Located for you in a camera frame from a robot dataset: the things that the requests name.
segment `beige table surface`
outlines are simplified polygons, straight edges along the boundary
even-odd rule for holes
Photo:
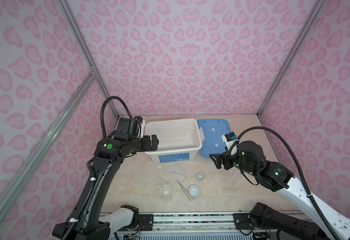
[[[243,130],[261,126],[256,115],[224,115],[224,116],[145,116],[146,122],[173,119],[226,119],[231,131],[240,134]],[[274,151],[263,130],[246,133],[242,141],[251,140],[262,146],[264,155],[269,161],[277,161]],[[139,208],[140,212],[222,212],[250,211],[256,202],[267,204],[275,210],[297,210],[297,208],[261,185],[251,185],[235,171],[216,169],[211,159],[204,158],[198,152],[193,161],[169,162],[154,164],[144,152],[126,158],[112,180],[111,186],[102,206],[103,213],[114,212],[123,204]],[[176,171],[191,177],[187,179],[172,173]],[[205,180],[196,179],[196,174],[203,172]],[[173,200],[164,203],[160,199],[160,186],[164,183],[161,177],[175,186]],[[200,187],[201,193],[190,202],[176,180],[186,188],[191,184]]]

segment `blue lid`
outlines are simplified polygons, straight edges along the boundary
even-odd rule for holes
[[[223,153],[226,151],[226,144],[222,140],[222,135],[230,133],[230,126],[224,119],[201,119],[198,127],[202,128],[204,141],[200,150],[203,157],[210,158],[210,154]]]

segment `white plastic storage box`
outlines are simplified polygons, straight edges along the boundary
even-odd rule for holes
[[[194,160],[204,141],[203,131],[193,118],[149,122],[144,135],[158,137],[158,150],[145,152],[154,163]]]

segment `blue label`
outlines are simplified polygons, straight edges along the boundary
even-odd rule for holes
[[[185,161],[189,159],[190,159],[189,152],[159,156],[160,162],[176,162],[176,161]]]

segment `pink leopard print wall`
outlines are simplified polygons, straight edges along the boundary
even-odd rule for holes
[[[0,195],[88,72],[54,0],[0,1]]]
[[[68,2],[110,95],[178,114],[258,112],[314,0]]]
[[[261,122],[290,144],[312,191],[350,217],[350,1],[329,1]]]
[[[0,240],[55,239],[52,230],[75,207],[87,181],[86,162],[102,138],[99,114],[104,97],[93,83],[46,158],[0,226]],[[109,108],[105,127],[113,126]]]

